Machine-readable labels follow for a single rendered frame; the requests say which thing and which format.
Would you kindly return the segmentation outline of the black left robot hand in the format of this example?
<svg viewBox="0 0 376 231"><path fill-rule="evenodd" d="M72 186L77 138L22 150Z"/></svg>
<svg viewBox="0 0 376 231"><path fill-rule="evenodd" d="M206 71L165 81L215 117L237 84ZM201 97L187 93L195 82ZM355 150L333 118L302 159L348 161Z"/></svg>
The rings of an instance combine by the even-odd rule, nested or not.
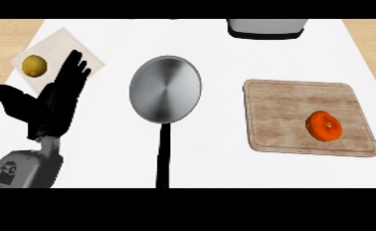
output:
<svg viewBox="0 0 376 231"><path fill-rule="evenodd" d="M28 138L60 137L69 130L78 97L91 74L83 53L74 50L63 62L55 82L37 98L9 85L0 85L4 113L28 125Z"/></svg>

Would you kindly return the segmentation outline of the wooden cutting board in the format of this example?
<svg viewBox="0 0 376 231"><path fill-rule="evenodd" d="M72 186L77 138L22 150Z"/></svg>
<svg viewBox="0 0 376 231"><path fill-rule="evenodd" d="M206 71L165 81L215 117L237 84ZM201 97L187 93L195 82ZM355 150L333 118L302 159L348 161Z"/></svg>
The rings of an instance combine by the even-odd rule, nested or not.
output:
<svg viewBox="0 0 376 231"><path fill-rule="evenodd" d="M249 146L257 151L376 156L376 137L351 87L341 83L246 80L243 103ZM341 137L318 141L305 128L316 111L342 126Z"/></svg>

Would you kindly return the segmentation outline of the orange squash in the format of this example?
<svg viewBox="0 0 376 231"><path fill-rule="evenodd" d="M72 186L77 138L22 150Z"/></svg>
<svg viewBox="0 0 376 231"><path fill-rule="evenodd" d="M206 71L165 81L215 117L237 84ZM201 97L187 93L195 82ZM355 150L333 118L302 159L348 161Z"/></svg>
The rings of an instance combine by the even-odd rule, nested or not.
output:
<svg viewBox="0 0 376 231"><path fill-rule="evenodd" d="M305 128L318 141L336 140L342 135L341 122L326 111L317 111L310 115L305 120Z"/></svg>

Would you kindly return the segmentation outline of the yellow lemon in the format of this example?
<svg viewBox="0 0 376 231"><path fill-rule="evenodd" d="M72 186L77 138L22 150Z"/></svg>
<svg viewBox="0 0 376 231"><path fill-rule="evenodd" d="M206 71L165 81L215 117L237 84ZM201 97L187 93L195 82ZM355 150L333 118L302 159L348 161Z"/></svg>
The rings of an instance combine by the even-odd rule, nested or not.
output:
<svg viewBox="0 0 376 231"><path fill-rule="evenodd" d="M31 55L22 62L22 72L31 78L41 77L47 72L47 61L37 55Z"/></svg>

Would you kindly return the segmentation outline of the grey appliance with black base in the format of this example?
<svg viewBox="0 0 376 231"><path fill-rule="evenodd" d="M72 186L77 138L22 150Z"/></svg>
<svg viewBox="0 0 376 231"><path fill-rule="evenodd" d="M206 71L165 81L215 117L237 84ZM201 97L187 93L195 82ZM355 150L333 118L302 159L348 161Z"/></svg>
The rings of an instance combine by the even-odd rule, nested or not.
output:
<svg viewBox="0 0 376 231"><path fill-rule="evenodd" d="M227 33L231 37L252 40L296 39L307 19L227 19Z"/></svg>

